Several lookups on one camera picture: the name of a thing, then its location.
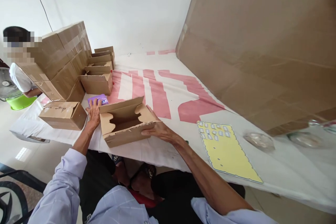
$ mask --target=red object on floor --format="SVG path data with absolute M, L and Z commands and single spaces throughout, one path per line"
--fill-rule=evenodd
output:
M 128 189 L 128 190 L 139 204 L 144 204 L 146 208 L 153 208 L 156 206 L 156 202 L 153 199 L 147 198 L 146 196 L 143 196 L 142 194 L 132 189 Z

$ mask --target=white wall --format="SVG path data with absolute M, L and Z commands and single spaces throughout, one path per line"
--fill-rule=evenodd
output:
M 92 48 L 117 55 L 174 49 L 190 0 L 42 0 L 54 30 L 84 20 Z M 39 0 L 0 0 L 0 29 L 50 31 Z

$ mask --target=dark pants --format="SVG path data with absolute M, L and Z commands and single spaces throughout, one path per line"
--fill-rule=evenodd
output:
M 88 164 L 79 182 L 83 223 L 91 217 L 99 200 L 117 185 L 112 179 L 115 164 L 108 154 L 89 150 L 86 159 Z M 245 197 L 243 186 L 229 185 Z M 161 173 L 152 179 L 151 186 L 153 192 L 165 200 L 147 209 L 150 217 L 154 216 L 160 224 L 202 223 L 191 207 L 191 199 L 204 196 L 191 173 L 177 170 Z

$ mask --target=purple package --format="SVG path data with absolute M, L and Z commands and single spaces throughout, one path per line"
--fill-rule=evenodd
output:
M 101 104 L 102 104 L 102 105 L 106 105 L 106 104 L 109 103 L 109 102 L 107 101 L 107 97 L 106 97 L 106 95 L 101 94 L 101 95 L 98 95 L 98 96 L 94 96 L 94 97 L 89 98 L 88 101 L 87 101 L 88 104 L 89 104 L 89 106 L 90 106 L 90 100 L 92 100 L 92 103 L 93 103 L 95 99 L 101 100 Z

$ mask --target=red graphic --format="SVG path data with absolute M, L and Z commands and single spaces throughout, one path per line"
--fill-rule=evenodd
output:
M 159 51 L 158 53 L 159 53 L 159 55 L 168 54 L 168 53 L 175 53 L 175 49 L 162 50 L 162 51 Z
M 163 83 L 158 82 L 154 75 L 154 70 L 143 70 L 143 77 L 149 80 L 153 98 L 153 110 L 158 117 L 171 119 L 167 94 L 163 89 Z
M 132 84 L 133 84 L 132 99 L 137 98 L 139 96 L 144 96 L 143 103 L 146 104 L 145 85 L 143 78 L 138 75 L 137 70 L 128 72 L 132 75 Z
M 144 78 L 149 80 L 150 89 L 152 91 L 153 110 L 156 115 L 161 118 L 171 119 L 170 108 L 167 99 L 167 94 L 163 88 L 163 83 L 156 80 L 154 70 L 143 70 L 143 77 L 139 76 L 137 70 L 129 72 L 113 71 L 113 89 L 111 95 L 107 97 L 108 102 L 118 103 L 124 101 L 119 99 L 121 76 L 125 74 L 132 78 L 132 98 L 145 96 Z M 188 123 L 196 123 L 201 118 L 201 115 L 214 113 L 220 110 L 224 110 L 224 106 L 217 103 L 202 87 L 195 77 L 179 75 L 171 73 L 169 70 L 159 70 L 159 75 L 166 78 L 182 81 L 186 85 L 187 90 L 196 94 L 199 99 L 193 101 L 187 101 L 182 103 L 178 108 L 178 114 L 181 121 Z
M 181 121 L 196 123 L 201 115 L 224 110 L 224 106 L 217 103 L 202 87 L 195 77 L 171 73 L 169 70 L 159 70 L 159 75 L 182 81 L 187 90 L 198 95 L 198 100 L 182 103 L 178 108 Z

